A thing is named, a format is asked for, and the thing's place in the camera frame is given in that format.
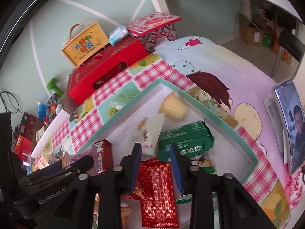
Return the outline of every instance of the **yellow gift box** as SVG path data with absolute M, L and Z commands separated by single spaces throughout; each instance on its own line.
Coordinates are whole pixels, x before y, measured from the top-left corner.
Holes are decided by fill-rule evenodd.
M 77 26 L 86 28 L 71 39 L 72 31 Z M 97 22 L 94 22 L 89 26 L 75 24 L 70 29 L 69 42 L 65 44 L 61 51 L 76 67 L 78 67 L 108 43 L 108 37 Z

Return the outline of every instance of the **cartoon bedsheet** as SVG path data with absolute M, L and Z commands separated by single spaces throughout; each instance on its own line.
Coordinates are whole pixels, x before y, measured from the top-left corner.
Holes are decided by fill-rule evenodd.
M 271 162 L 293 209 L 303 192 L 301 170 L 293 176 L 288 174 L 263 104 L 276 83 L 250 62 L 203 37 L 184 37 L 167 43 L 155 53 L 207 92 L 246 128 Z

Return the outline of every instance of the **red bag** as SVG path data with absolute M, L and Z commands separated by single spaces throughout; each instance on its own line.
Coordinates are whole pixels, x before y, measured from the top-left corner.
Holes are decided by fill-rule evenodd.
M 156 158 L 141 162 L 138 182 L 148 196 L 141 200 L 142 226 L 179 228 L 170 162 Z
M 124 194 L 124 196 L 128 197 L 131 200 L 144 200 L 148 199 L 148 196 L 144 189 L 141 187 L 139 182 L 136 183 L 135 188 L 133 189 L 131 194 Z

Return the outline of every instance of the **brown cartoon hair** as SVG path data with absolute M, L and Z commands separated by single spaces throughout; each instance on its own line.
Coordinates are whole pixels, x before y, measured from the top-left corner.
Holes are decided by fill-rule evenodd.
M 207 92 L 219 104 L 223 103 L 231 110 L 231 106 L 228 101 L 230 98 L 228 93 L 229 88 L 226 87 L 216 76 L 211 73 L 198 71 L 196 73 L 187 75 L 187 78 L 203 91 Z

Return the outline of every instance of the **snack package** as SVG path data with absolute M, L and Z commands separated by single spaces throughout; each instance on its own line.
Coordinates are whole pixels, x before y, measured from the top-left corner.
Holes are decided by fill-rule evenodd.
M 125 224 L 127 222 L 128 216 L 132 212 L 133 208 L 121 207 L 121 217 L 122 217 L 122 228 L 125 229 Z
M 192 165 L 196 165 L 202 169 L 204 169 L 206 172 L 212 175 L 216 175 L 214 163 L 211 160 L 209 156 L 209 152 L 205 152 L 200 155 L 196 155 L 194 157 L 190 157 Z M 176 196 L 176 203 L 177 204 L 184 204 L 191 202 L 193 200 L 193 195 L 192 194 L 187 194 L 187 195 L 178 195 Z
M 95 202 L 94 202 L 94 209 L 93 209 L 93 218 L 96 221 L 96 224 L 98 224 L 99 221 L 99 204 L 100 204 L 100 196 L 99 194 L 96 194 L 95 196 Z M 127 222 L 127 219 L 132 212 L 133 208 L 129 207 L 121 207 L 121 218 L 122 218 L 122 228 L 125 229 L 125 224 Z
M 175 92 L 170 93 L 162 102 L 158 113 L 165 113 L 166 117 L 174 121 L 181 121 L 186 114 L 186 106 L 176 96 Z
M 136 130 L 136 143 L 142 146 L 142 153 L 147 156 L 158 154 L 158 139 L 164 123 L 164 114 L 159 114 L 153 118 L 144 118 Z
M 156 158 L 142 161 L 138 181 L 151 195 L 140 201 L 142 226 L 179 228 L 170 162 L 161 162 Z
M 115 45 L 116 43 L 120 42 L 129 34 L 127 27 L 120 26 L 117 27 L 112 33 L 109 35 L 109 43 L 111 45 Z
M 44 154 L 34 161 L 35 170 L 43 169 L 58 162 L 58 159 L 54 158 L 50 154 Z
M 133 189 L 131 194 L 124 194 L 131 200 L 144 200 L 148 199 L 147 192 L 142 188 L 139 182 L 136 183 L 135 188 Z
M 161 132 L 158 159 L 168 161 L 170 146 L 176 143 L 180 154 L 193 157 L 213 147 L 214 137 L 203 121 L 197 121 L 169 131 Z
M 99 174 L 98 172 L 98 156 L 97 156 L 97 149 L 96 146 L 91 146 L 90 148 L 88 148 L 87 150 L 85 150 L 84 152 L 81 153 L 76 153 L 74 155 L 67 155 L 65 154 L 65 156 L 62 159 L 62 169 L 65 168 L 66 166 L 71 165 L 72 163 L 76 162 L 77 160 L 81 159 L 84 156 L 91 156 L 93 158 L 93 167 L 88 170 L 86 173 L 89 176 L 96 176 Z
M 98 173 L 101 174 L 109 168 L 113 168 L 111 143 L 101 140 L 93 144 L 97 149 Z
M 209 156 L 209 152 L 205 152 L 200 155 L 196 155 L 194 157 L 190 157 L 192 165 L 197 165 L 198 167 L 204 169 L 209 174 L 215 175 L 215 167 L 214 163 Z

